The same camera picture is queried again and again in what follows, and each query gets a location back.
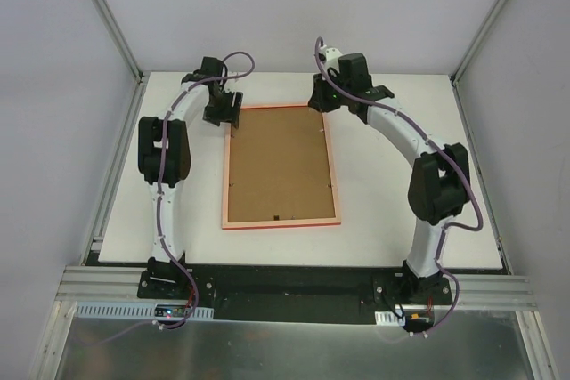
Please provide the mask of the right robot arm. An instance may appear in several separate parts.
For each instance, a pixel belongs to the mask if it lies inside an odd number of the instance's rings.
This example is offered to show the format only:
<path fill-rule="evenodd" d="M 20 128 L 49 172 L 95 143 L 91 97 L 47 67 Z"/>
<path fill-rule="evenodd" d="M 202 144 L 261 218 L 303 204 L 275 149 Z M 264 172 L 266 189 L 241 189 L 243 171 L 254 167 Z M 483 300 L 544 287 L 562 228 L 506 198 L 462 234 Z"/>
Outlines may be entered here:
<path fill-rule="evenodd" d="M 468 152 L 460 143 L 441 146 L 403 110 L 394 93 L 374 85 L 361 53 L 343 54 L 320 46 L 310 108 L 321 113 L 347 107 L 380 132 L 411 166 L 408 203 L 416 217 L 410 253 L 402 275 L 385 285 L 381 296 L 391 303 L 423 304 L 444 285 L 440 258 L 448 226 L 469 200 Z"/>

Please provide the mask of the red picture frame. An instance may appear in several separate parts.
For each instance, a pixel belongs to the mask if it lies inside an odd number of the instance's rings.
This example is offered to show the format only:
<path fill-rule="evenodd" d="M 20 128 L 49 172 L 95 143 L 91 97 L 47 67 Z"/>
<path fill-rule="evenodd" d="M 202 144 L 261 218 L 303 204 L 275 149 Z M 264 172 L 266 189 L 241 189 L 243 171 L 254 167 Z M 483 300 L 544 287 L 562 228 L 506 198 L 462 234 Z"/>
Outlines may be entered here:
<path fill-rule="evenodd" d="M 224 141 L 223 230 L 338 226 L 326 117 L 305 104 L 248 106 Z"/>

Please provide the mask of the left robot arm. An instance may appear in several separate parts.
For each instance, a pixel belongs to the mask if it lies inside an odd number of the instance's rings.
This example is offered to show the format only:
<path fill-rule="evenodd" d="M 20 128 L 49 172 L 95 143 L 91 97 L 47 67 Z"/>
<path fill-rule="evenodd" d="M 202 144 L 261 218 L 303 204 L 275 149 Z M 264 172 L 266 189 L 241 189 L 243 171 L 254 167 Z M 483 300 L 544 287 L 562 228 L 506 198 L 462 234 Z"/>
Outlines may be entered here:
<path fill-rule="evenodd" d="M 138 122 L 137 167 L 151 194 L 153 243 L 140 277 L 140 298 L 196 297 L 183 267 L 185 237 L 181 211 L 183 186 L 191 171 L 188 128 L 198 114 L 211 125 L 239 127 L 243 94 L 225 89 L 227 61 L 204 57 L 200 67 L 181 81 L 174 100 L 158 115 Z"/>

